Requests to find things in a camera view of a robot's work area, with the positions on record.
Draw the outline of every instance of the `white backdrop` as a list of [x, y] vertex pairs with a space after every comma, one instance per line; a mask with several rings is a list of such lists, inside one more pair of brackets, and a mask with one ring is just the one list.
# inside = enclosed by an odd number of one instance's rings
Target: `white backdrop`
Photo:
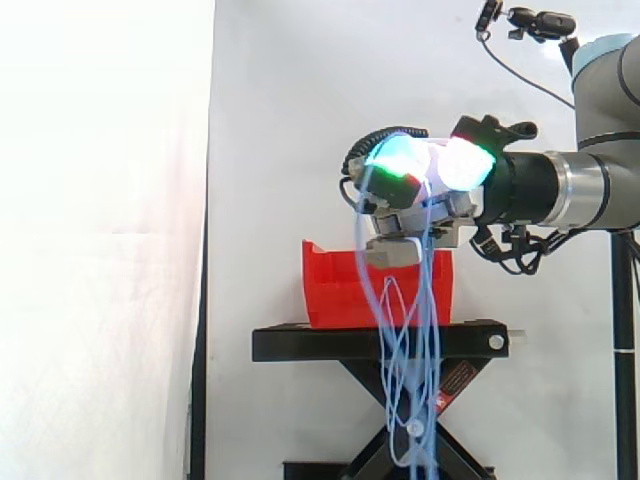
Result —
[[213, 2], [0, 3], [0, 478], [181, 478]]
[[[576, 16], [585, 39], [640, 32], [633, 0], [531, 0]], [[353, 246], [337, 181], [352, 143], [395, 124], [448, 135], [462, 114], [534, 120], [522, 149], [573, 149], [566, 107], [494, 64], [475, 41], [480, 0], [221, 0], [211, 157], [210, 479], [277, 480], [283, 460], [349, 460], [381, 409], [337, 364], [252, 364], [251, 330], [305, 319], [300, 242]], [[557, 51], [496, 53], [570, 97]], [[495, 318], [528, 343], [495, 361], [443, 422], [502, 480], [614, 475], [606, 235], [588, 234], [514, 279], [456, 252], [455, 318]]]

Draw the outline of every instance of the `glowing light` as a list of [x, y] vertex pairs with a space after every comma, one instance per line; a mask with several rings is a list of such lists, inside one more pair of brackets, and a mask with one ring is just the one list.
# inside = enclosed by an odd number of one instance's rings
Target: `glowing light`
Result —
[[441, 151], [438, 175], [451, 190], [468, 192], [482, 184], [494, 163], [495, 157], [478, 145], [452, 137]]
[[379, 167], [389, 175], [405, 175], [424, 181], [431, 163], [426, 143], [409, 135], [394, 135], [381, 142], [369, 155], [366, 165]]

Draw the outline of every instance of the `green light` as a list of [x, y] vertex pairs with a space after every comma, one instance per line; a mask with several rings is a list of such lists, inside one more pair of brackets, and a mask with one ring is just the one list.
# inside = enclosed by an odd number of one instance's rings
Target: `green light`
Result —
[[380, 168], [397, 178], [411, 175], [424, 181], [430, 157], [428, 149], [420, 148], [421, 143], [409, 135], [394, 135], [371, 152], [365, 165]]

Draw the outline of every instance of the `black stand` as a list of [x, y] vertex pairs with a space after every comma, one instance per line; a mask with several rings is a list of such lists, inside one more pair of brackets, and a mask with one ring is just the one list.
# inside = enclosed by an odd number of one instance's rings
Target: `black stand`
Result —
[[[506, 326], [477, 321], [441, 327], [443, 362], [438, 392], [442, 413], [493, 358], [509, 355]], [[380, 341], [375, 329], [311, 330], [279, 325], [253, 332], [253, 361], [282, 362], [336, 360], [376, 399], [385, 404], [380, 382]], [[399, 415], [408, 418], [409, 396], [403, 390]], [[395, 432], [396, 451], [409, 448], [405, 429]], [[483, 467], [440, 424], [436, 429], [436, 455], [442, 480], [492, 480], [492, 468]], [[389, 454], [389, 433], [382, 428], [350, 464], [284, 463], [284, 480], [399, 480], [407, 472], [396, 468]]]
[[624, 236], [611, 235], [613, 355], [618, 480], [638, 480], [633, 256]]

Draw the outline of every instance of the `black metal frame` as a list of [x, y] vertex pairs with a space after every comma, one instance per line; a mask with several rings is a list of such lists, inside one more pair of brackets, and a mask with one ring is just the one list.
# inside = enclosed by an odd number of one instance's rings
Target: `black metal frame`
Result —
[[191, 367], [191, 437], [189, 480], [205, 480], [207, 457], [207, 292], [209, 222], [205, 207], [198, 329]]
[[[450, 325], [440, 329], [443, 363], [439, 399], [440, 413], [457, 398], [466, 386], [493, 358], [509, 355], [506, 326], [490, 320]], [[492, 348], [490, 339], [504, 339], [500, 348]], [[339, 361], [351, 375], [384, 405], [386, 398], [380, 382], [380, 341], [375, 329], [312, 330], [306, 326], [278, 325], [253, 332], [253, 360]], [[409, 395], [403, 389], [398, 413], [409, 416]], [[407, 472], [397, 468], [389, 453], [389, 433], [382, 428], [350, 464], [285, 462], [284, 480], [398, 480]], [[395, 432], [396, 451], [409, 448], [405, 429]], [[495, 479], [493, 469], [483, 467], [438, 422], [436, 455], [442, 480]]]
[[632, 233], [611, 235], [618, 480], [638, 480]]

